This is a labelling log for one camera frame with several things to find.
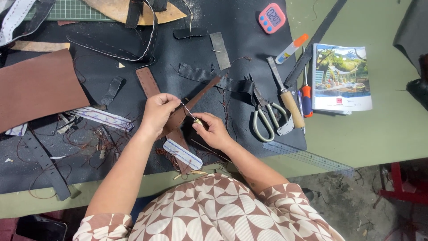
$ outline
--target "patterned shirt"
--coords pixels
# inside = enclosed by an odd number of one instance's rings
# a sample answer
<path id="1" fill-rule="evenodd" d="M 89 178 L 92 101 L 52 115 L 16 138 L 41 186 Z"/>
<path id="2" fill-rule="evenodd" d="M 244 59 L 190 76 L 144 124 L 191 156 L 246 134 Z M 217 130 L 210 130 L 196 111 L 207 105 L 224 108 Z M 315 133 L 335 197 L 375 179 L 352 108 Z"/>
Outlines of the patterned shirt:
<path id="1" fill-rule="evenodd" d="M 126 214 L 85 217 L 74 241 L 344 241 L 309 205 L 297 184 L 258 199 L 220 174 L 174 187 L 149 203 L 132 228 Z"/>

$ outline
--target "cutting mat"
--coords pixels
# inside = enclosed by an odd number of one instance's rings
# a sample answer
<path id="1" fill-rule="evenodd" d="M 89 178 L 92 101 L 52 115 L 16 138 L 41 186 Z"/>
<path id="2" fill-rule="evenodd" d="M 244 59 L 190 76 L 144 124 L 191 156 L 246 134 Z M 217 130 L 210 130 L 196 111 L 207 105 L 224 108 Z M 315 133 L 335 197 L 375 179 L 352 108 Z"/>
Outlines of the cutting mat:
<path id="1" fill-rule="evenodd" d="M 24 20 L 34 16 L 36 1 Z M 57 0 L 46 18 L 48 21 L 113 21 L 98 10 L 88 6 L 82 0 Z"/>

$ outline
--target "metal scissors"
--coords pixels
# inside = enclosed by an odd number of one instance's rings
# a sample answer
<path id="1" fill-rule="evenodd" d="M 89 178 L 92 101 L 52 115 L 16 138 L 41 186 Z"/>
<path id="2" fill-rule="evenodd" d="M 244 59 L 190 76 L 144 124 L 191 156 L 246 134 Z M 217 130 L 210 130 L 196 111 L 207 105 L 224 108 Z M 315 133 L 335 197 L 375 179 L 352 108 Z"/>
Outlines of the metal scissors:
<path id="1" fill-rule="evenodd" d="M 270 125 L 270 123 L 268 122 L 268 119 L 266 118 L 265 114 L 263 113 L 263 107 L 266 107 L 267 111 L 269 112 L 269 115 L 272 119 L 273 125 L 275 126 L 276 129 L 279 128 L 279 124 L 278 121 L 276 120 L 275 114 L 273 113 L 273 108 L 279 110 L 279 112 L 282 114 L 282 116 L 285 117 L 285 120 L 288 122 L 288 115 L 287 112 L 284 110 L 284 108 L 282 108 L 280 105 L 276 104 L 276 103 L 269 103 L 265 98 L 262 97 L 262 94 L 260 93 L 260 91 L 257 89 L 256 84 L 254 83 L 254 95 L 256 96 L 257 102 L 259 103 L 257 105 L 257 109 L 254 112 L 254 117 L 253 117 L 253 129 L 254 132 L 256 133 L 257 137 L 262 141 L 262 142 L 271 142 L 273 141 L 273 139 L 275 138 L 275 133 L 273 131 L 272 126 Z M 269 132 L 269 139 L 264 138 L 258 128 L 257 128 L 257 117 L 260 116 L 261 120 L 264 122 L 264 124 L 266 125 L 267 131 Z"/>

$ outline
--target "book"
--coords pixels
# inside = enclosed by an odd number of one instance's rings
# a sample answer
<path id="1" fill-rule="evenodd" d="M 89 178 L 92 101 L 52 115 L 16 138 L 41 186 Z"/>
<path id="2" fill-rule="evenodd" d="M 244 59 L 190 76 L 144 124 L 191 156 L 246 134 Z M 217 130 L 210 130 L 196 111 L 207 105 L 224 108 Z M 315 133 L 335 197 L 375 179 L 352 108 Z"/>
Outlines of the book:
<path id="1" fill-rule="evenodd" d="M 338 114 L 372 109 L 365 47 L 314 44 L 312 109 Z"/>

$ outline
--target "green table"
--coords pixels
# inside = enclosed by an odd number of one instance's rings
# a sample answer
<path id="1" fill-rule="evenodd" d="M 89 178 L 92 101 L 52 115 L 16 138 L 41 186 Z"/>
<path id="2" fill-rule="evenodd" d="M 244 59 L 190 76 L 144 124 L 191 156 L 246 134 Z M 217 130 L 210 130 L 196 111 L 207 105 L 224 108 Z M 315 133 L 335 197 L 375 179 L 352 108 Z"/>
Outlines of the green table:
<path id="1" fill-rule="evenodd" d="M 336 0 L 286 0 L 287 17 L 294 38 L 303 33 L 311 36 Z M 404 90 L 408 81 L 418 78 L 416 69 L 392 45 L 410 0 L 350 0 L 343 7 L 321 43 L 341 46 L 365 46 L 372 92 L 373 110 L 353 112 L 351 116 L 314 114 L 306 119 L 308 151 L 350 165 L 370 166 L 381 163 L 428 157 L 425 137 L 428 135 L 428 112 Z M 288 158 L 264 158 L 285 177 L 325 172 L 315 166 Z M 218 165 L 205 167 L 213 172 Z M 147 175 L 139 196 L 149 196 L 185 182 L 173 181 L 176 172 Z M 199 177 L 190 176 L 188 180 Z M 88 205 L 101 181 L 71 185 L 72 193 L 82 193 L 63 202 L 36 199 L 27 191 L 0 195 L 0 218 L 19 217 Z M 49 197 L 54 191 L 35 191 Z"/>

